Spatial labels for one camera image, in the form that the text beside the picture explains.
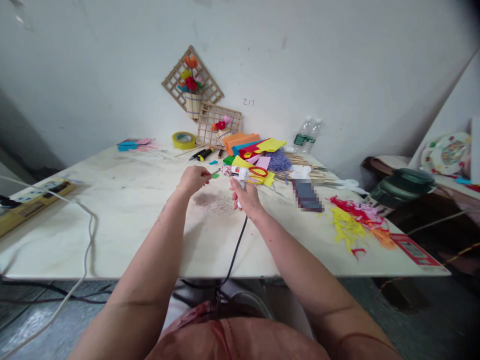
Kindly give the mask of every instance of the orange foam sheet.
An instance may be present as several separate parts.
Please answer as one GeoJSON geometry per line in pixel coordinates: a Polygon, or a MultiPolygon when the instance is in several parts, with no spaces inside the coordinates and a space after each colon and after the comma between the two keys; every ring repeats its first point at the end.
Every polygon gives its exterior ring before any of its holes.
{"type": "Polygon", "coordinates": [[[247,143],[253,143],[256,141],[260,141],[260,135],[258,134],[245,135],[243,132],[237,133],[235,135],[232,135],[223,139],[223,143],[225,144],[225,149],[228,152],[228,154],[230,154],[230,156],[234,155],[234,151],[232,150],[232,147],[237,145],[247,144],[247,143]]]}

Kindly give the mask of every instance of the yellow foam sheet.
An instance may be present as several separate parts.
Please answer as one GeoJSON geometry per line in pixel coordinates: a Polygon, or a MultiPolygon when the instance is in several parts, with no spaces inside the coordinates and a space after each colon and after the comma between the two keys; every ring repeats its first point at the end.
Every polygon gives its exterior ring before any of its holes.
{"type": "MultiPolygon", "coordinates": [[[[235,156],[235,158],[233,159],[233,162],[231,163],[232,166],[239,166],[241,168],[253,168],[255,165],[252,165],[251,163],[249,162],[246,162],[245,160],[243,160],[240,156],[235,156]]],[[[275,177],[275,174],[271,171],[268,172],[268,175],[265,176],[264,178],[264,184],[267,185],[268,187],[271,187],[272,186],[272,183],[275,181],[274,179],[275,177]]]]}
{"type": "MultiPolygon", "coordinates": [[[[275,140],[273,137],[271,137],[271,138],[268,138],[267,140],[262,141],[261,143],[257,144],[256,147],[258,148],[258,150],[255,150],[254,152],[256,154],[263,153],[264,151],[269,152],[269,153],[273,153],[273,152],[277,151],[278,149],[283,148],[285,145],[287,145],[286,141],[275,140]]],[[[247,159],[251,158],[252,155],[253,154],[251,152],[246,152],[245,153],[245,157],[247,159]]]]}

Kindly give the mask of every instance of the yellow paper scrap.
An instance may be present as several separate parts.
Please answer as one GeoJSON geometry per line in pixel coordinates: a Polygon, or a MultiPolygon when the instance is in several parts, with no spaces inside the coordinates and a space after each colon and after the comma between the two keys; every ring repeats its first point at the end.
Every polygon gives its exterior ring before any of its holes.
{"type": "Polygon", "coordinates": [[[278,149],[283,148],[285,145],[287,145],[286,141],[275,140],[273,137],[271,137],[257,144],[256,147],[258,148],[258,150],[255,150],[255,152],[257,154],[260,154],[261,152],[264,152],[264,151],[273,153],[278,149]]]}
{"type": "MultiPolygon", "coordinates": [[[[246,162],[245,160],[243,160],[240,156],[235,156],[235,158],[233,159],[233,162],[231,163],[231,165],[233,167],[235,166],[238,166],[238,167],[241,167],[241,168],[253,168],[255,165],[252,165],[251,163],[249,162],[246,162]]],[[[264,184],[267,185],[268,187],[271,187],[272,186],[272,183],[275,181],[274,179],[275,177],[275,173],[274,172],[271,172],[269,171],[268,172],[268,175],[264,177],[264,184]]]]}
{"type": "Polygon", "coordinates": [[[335,238],[337,243],[345,240],[346,249],[353,254],[352,246],[355,245],[359,238],[365,236],[364,227],[355,221],[350,214],[339,207],[334,207],[330,210],[333,213],[333,221],[331,224],[335,225],[338,235],[335,238]]]}

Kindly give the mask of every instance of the masking tape roll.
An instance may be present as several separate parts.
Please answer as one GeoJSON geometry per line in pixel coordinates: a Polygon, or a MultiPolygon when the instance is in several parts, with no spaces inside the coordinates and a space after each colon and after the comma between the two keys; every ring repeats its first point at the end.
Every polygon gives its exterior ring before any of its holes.
{"type": "Polygon", "coordinates": [[[179,131],[171,136],[173,140],[173,146],[180,150],[190,150],[195,147],[195,135],[186,132],[179,131]]]}

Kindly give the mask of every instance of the hand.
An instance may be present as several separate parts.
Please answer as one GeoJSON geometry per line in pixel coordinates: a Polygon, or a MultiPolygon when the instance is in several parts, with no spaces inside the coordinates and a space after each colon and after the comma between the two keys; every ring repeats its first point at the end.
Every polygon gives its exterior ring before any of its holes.
{"type": "Polygon", "coordinates": [[[183,172],[177,189],[192,196],[205,184],[210,184],[212,174],[203,166],[189,166],[183,172]]]}
{"type": "Polygon", "coordinates": [[[244,210],[250,219],[265,211],[260,203],[259,192],[255,186],[247,182],[245,184],[245,189],[242,189],[240,183],[233,176],[230,177],[230,185],[230,190],[233,190],[231,198],[233,200],[234,210],[238,209],[238,201],[240,201],[240,210],[244,210]]]}

